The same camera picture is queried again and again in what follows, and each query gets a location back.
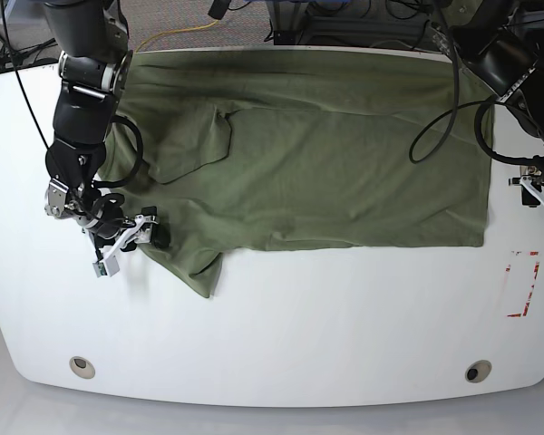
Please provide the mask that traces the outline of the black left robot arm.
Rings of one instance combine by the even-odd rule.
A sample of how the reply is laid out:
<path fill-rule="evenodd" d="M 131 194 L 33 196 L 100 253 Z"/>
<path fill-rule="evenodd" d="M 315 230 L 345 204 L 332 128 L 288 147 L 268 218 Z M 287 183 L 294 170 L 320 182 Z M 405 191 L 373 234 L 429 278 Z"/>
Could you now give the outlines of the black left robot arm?
<path fill-rule="evenodd" d="M 499 154 L 482 132 L 486 113 L 500 106 L 516 118 L 528 135 L 542 140 L 544 145 L 544 67 L 539 56 L 506 28 L 514 3 L 484 1 L 467 24 L 457 26 L 448 24 L 440 2 L 432 4 L 452 63 L 461 62 L 492 92 L 486 100 L 475 103 L 478 109 L 473 129 L 478 146 L 504 165 L 534 168 L 533 173 L 526 170 L 510 182 L 521 187 L 523 205 L 544 207 L 544 154 L 530 158 Z"/>

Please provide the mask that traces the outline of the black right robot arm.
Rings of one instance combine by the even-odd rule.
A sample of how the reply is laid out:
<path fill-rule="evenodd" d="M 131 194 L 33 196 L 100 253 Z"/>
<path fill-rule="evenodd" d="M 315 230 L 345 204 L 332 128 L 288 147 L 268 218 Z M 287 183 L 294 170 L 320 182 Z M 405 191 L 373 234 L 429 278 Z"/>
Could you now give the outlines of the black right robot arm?
<path fill-rule="evenodd" d="M 119 272 L 118 252 L 140 245 L 167 247 L 157 209 L 124 215 L 118 189 L 134 181 L 143 163 L 143 140 L 134 122 L 117 114 L 132 51 L 129 28 L 117 1 L 44 1 L 46 22 L 61 47 L 61 90 L 53 116 L 53 143 L 45 156 L 51 177 L 45 212 L 72 219 L 92 242 L 97 276 Z M 96 179 L 106 160 L 105 139 L 112 126 L 127 128 L 135 139 L 135 161 L 115 181 Z"/>

